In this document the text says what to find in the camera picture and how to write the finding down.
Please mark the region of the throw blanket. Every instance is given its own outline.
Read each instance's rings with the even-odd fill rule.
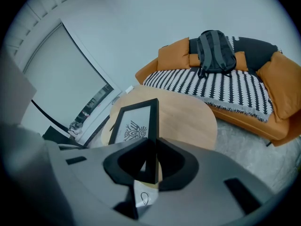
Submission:
[[[156,71],[143,85],[196,96],[206,104],[268,121],[273,112],[272,103],[264,84],[256,76],[233,70],[232,77],[210,73],[207,79],[200,80],[198,69]]]

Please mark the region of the dark gray backpack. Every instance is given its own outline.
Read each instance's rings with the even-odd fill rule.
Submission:
[[[201,62],[198,70],[200,79],[207,79],[206,73],[229,74],[236,67],[233,48],[225,34],[219,30],[203,32],[197,39],[197,50]]]

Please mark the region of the round wooden table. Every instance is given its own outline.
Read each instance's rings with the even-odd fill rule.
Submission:
[[[103,145],[109,143],[120,108],[154,98],[159,100],[160,137],[214,150],[216,119],[203,101],[193,96],[144,85],[135,86],[128,94],[121,96],[111,108],[110,119],[101,134]]]

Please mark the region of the framed artwork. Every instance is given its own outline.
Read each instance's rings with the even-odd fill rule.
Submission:
[[[159,101],[152,99],[120,109],[109,145],[142,137],[156,143],[158,136]]]

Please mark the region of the sofa armrest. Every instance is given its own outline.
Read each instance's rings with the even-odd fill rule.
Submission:
[[[157,68],[158,68],[158,58],[155,58],[153,61],[151,61],[141,70],[139,70],[135,74],[135,77],[138,80],[138,82],[142,84],[143,81],[145,81],[145,79],[147,78],[147,76],[157,71]]]
[[[301,110],[292,115],[289,120],[290,125],[286,137],[281,140],[271,140],[274,146],[285,144],[301,135]]]

